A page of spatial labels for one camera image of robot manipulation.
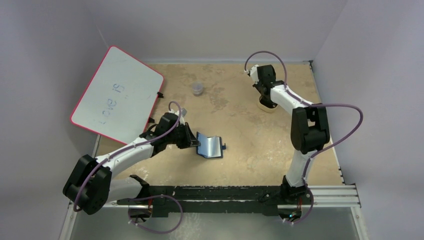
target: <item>table surface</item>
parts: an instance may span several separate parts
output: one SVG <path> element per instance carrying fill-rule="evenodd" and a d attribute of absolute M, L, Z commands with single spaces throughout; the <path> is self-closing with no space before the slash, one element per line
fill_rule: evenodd
<path fill-rule="evenodd" d="M 284 70 L 273 64 L 277 79 Z M 164 98 L 152 117 L 158 121 L 168 111 L 169 101 L 187 109 L 185 121 L 194 134 L 220 136 L 227 149 L 223 158 L 205 159 L 195 148 L 169 145 L 153 158 L 128 168 L 116 178 L 136 174 L 151 185 L 280 185 L 294 153 L 290 141 L 291 116 L 282 108 L 267 113 L 257 107 L 259 93 L 243 73 L 242 64 L 152 64 L 165 77 Z M 290 88 L 304 99 L 320 102 L 307 64 L 287 65 Z M 201 96 L 192 94 L 192 83 L 203 83 Z M 102 137 L 97 155 L 110 153 L 123 144 Z M 334 151 L 318 155 L 309 174 L 310 185 L 341 185 Z"/>

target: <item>cable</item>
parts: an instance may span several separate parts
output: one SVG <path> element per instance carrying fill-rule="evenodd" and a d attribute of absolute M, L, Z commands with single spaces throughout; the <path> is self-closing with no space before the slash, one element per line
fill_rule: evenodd
<path fill-rule="evenodd" d="M 162 135 L 160 135 L 160 136 L 157 136 L 157 137 L 154 137 L 154 138 L 152 138 L 152 139 L 150 139 L 150 140 L 147 140 L 147 141 L 144 141 L 144 142 L 141 142 L 141 143 L 137 143 L 137 144 L 135 144 L 135 145 L 131 145 L 131 146 L 127 146 L 127 147 L 124 147 L 124 148 L 122 148 L 122 149 L 120 149 L 120 150 L 118 150 L 118 151 L 116 151 L 116 152 L 114 152 L 114 153 L 112 153 L 110 156 L 109 156 L 109 158 L 105 158 L 104 160 L 102 160 L 99 164 L 97 164 L 94 168 L 93 168 L 93 170 L 91 170 L 91 172 L 88 174 L 88 176 L 85 178 L 85 180 L 84 180 L 84 182 L 81 184 L 81 187 L 79 187 L 79 191 L 78 191 L 78 193 L 76 194 L 76 198 L 75 198 L 75 201 L 73 201 L 73 211 L 74 212 L 79 212 L 79 211 L 81 211 L 82 210 L 82 208 L 77 208 L 78 207 L 78 202 L 80 201 L 80 198 L 81 198 L 81 194 L 83 193 L 83 189 L 86 187 L 86 185 L 87 185 L 87 183 L 89 182 L 89 180 L 90 180 L 90 178 L 96 173 L 96 171 L 103 165 L 103 164 L 105 164 L 106 162 L 108 162 L 108 161 L 110 161 L 110 160 L 112 160 L 112 158 L 114 158 L 114 157 L 116 157 L 117 155 L 119 155 L 119 154 L 121 154 L 121 153 L 123 153 L 123 152 L 126 152 L 126 151 L 128 151 L 128 150 L 131 150 L 131 149 L 134 149 L 134 148 L 136 148 L 136 147 L 139 147 L 139 146 L 141 146 L 141 145 L 145 145 L 145 144 L 149 144 L 149 143 L 152 143 L 152 142 L 154 142 L 154 141 L 156 141 L 156 140 L 158 140 L 158 139 L 161 139 L 161 138 L 163 138 L 164 136 L 166 136 L 167 134 L 169 134 L 172 130 L 174 130 L 176 127 L 177 127 L 177 125 L 179 124 L 179 122 L 180 122 L 180 118 L 181 118 L 181 107 L 180 107 L 180 105 L 178 104 L 178 102 L 176 102 L 176 101 L 170 101 L 169 102 L 169 104 L 168 104 L 168 109 L 169 110 L 171 110 L 171 104 L 175 104 L 177 107 L 178 107 L 178 118 L 176 119 L 176 122 L 174 123 L 174 125 L 168 130 L 168 131 L 166 131 L 165 133 L 163 133 Z"/>
<path fill-rule="evenodd" d="M 141 229 L 144 229 L 144 230 L 146 230 L 148 232 L 151 232 L 151 233 L 154 233 L 154 234 L 169 234 L 170 232 L 173 232 L 174 230 L 176 230 L 180 226 L 181 222 L 183 221 L 184 214 L 183 214 L 183 207 L 172 196 L 168 196 L 168 195 L 155 195 L 155 196 L 149 196 L 149 197 L 144 197 L 144 198 L 134 198 L 134 199 L 130 199 L 130 200 L 132 200 L 132 201 L 144 201 L 144 200 L 157 199 L 157 198 L 168 198 L 168 199 L 171 199 L 172 201 L 174 201 L 178 205 L 179 212 L 180 212 L 180 217 L 179 217 L 178 223 L 173 228 L 171 228 L 169 230 L 166 230 L 166 231 L 158 231 L 158 230 L 153 230 L 153 229 L 150 229 L 150 228 L 145 227 L 143 225 L 140 225 L 140 224 L 134 222 L 133 220 L 131 220 L 130 209 L 128 209 L 128 218 L 129 218 L 128 224 L 133 224 L 136 227 L 139 227 Z"/>
<path fill-rule="evenodd" d="M 284 88 L 285 88 L 285 91 L 287 92 L 287 94 L 289 94 L 291 97 L 293 97 L 294 99 L 296 99 L 298 102 L 300 102 L 302 104 L 305 104 L 308 107 L 316 107 L 316 108 L 320 108 L 320 107 L 321 108 L 326 108 L 326 107 L 343 107 L 343 108 L 355 109 L 356 111 L 359 112 L 359 121 L 356 124 L 356 126 L 348 134 L 346 134 L 344 137 L 342 137 L 340 140 L 334 142 L 333 144 L 331 144 L 331 145 L 329 145 L 327 147 L 324 147 L 322 150 L 319 150 L 319 151 L 315 152 L 314 154 L 312 154 L 307 159 L 306 164 L 305 164 L 305 167 L 303 169 L 302 179 L 303 179 L 303 184 L 306 187 L 306 190 L 310 194 L 310 208 L 304 214 L 304 216 L 302 216 L 299 220 L 297 220 L 295 222 L 291 222 L 291 224 L 298 224 L 298 223 L 302 222 L 311 213 L 312 208 L 313 208 L 313 205 L 314 205 L 314 195 L 312 194 L 311 189 L 308 187 L 308 183 L 306 182 L 306 179 L 305 179 L 306 173 L 307 173 L 307 170 L 308 170 L 308 166 L 311 163 L 311 159 L 315 158 L 318 154 L 321 154 L 322 152 L 325 152 L 328 149 L 331 149 L 332 147 L 337 146 L 338 144 L 340 144 L 341 142 L 343 142 L 344 140 L 346 140 L 347 138 L 349 138 L 354 132 L 356 132 L 356 130 L 358 130 L 358 128 L 361 126 L 361 124 L 362 124 L 362 122 L 364 120 L 364 113 L 362 112 L 362 110 L 359 107 L 354 106 L 354 105 L 351 105 L 351 104 L 345 104 L 345 103 L 318 103 L 318 104 L 310 104 L 308 102 L 303 101 L 298 96 L 294 95 L 292 92 L 289 91 L 288 85 L 287 85 L 287 69 L 286 69 L 286 65 L 284 64 L 283 60 L 281 60 L 281 58 L 277 54 L 275 54 L 275 53 L 273 53 L 271 51 L 257 51 L 257 52 L 252 53 L 247 58 L 246 62 L 244 63 L 244 71 L 246 73 L 248 72 L 247 71 L 247 65 L 248 65 L 249 60 L 253 56 L 255 56 L 256 54 L 260 54 L 260 53 L 271 54 L 271 55 L 273 55 L 274 57 L 276 57 L 279 60 L 279 62 L 282 65 L 282 68 L 284 69 Z"/>
<path fill-rule="evenodd" d="M 285 87 L 287 87 L 287 69 L 286 69 L 286 65 L 284 64 L 284 62 L 283 62 L 283 60 L 281 60 L 281 58 L 277 55 L 277 54 L 275 54 L 275 53 L 273 53 L 273 52 L 271 52 L 271 51 L 257 51 L 257 52 L 254 52 L 254 53 L 252 53 L 247 59 L 246 59 L 246 62 L 244 63 L 244 72 L 248 72 L 248 69 L 247 69 L 247 66 L 248 66 L 248 62 L 249 62 L 249 60 L 253 57 L 253 56 L 255 56 L 256 54 L 262 54 L 262 53 L 264 53 L 264 54 L 271 54 L 272 56 L 274 56 L 274 57 L 276 57 L 278 60 L 279 60 L 279 62 L 281 63 L 281 65 L 282 65 L 282 68 L 284 69 L 284 86 Z"/>

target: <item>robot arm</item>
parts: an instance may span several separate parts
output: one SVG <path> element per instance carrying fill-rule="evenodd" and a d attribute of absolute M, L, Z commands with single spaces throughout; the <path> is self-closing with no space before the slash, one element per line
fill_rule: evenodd
<path fill-rule="evenodd" d="M 253 80 L 253 87 L 260 93 L 261 109 L 272 112 L 280 105 L 292 117 L 290 138 L 296 150 L 290 168 L 283 178 L 282 188 L 289 196 L 295 197 L 306 190 L 304 178 L 308 177 L 313 163 L 311 155 L 322 150 L 330 141 L 327 111 L 324 107 L 314 107 L 312 102 L 291 91 L 283 81 L 276 80 L 272 65 L 255 65 L 248 75 Z M 308 159 L 310 164 L 305 169 Z"/>
<path fill-rule="evenodd" d="M 151 158 L 166 149 L 168 144 L 176 144 L 180 149 L 199 146 L 200 143 L 190 130 L 189 124 L 184 121 L 186 111 L 181 110 L 178 125 L 167 135 L 157 138 L 170 130 L 178 120 L 179 112 L 165 113 L 159 123 L 150 127 L 133 142 L 105 155 L 93 158 L 89 155 L 81 157 L 73 169 L 63 188 L 63 194 L 75 202 L 78 192 L 89 173 L 100 163 L 87 185 L 83 188 L 77 205 L 87 214 L 96 213 L 110 201 L 136 198 L 147 183 L 136 175 L 122 180 L 112 180 L 119 173 L 132 165 Z M 157 138 L 151 143 L 145 142 Z"/>

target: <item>clear plastic container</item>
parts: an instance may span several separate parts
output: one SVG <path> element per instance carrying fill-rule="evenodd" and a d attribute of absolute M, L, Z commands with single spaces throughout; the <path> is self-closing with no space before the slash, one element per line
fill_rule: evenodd
<path fill-rule="evenodd" d="M 194 96 L 200 96 L 200 95 L 202 95 L 202 93 L 203 93 L 203 84 L 201 83 L 201 82 L 194 82 L 192 85 L 191 85 L 191 88 L 192 88 L 192 90 L 193 90 L 193 95 Z"/>

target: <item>whiteboard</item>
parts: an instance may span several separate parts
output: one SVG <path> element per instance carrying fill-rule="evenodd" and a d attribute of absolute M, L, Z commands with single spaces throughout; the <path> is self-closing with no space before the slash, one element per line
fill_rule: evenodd
<path fill-rule="evenodd" d="M 146 128 L 163 82 L 160 73 L 111 46 L 70 120 L 128 144 Z"/>

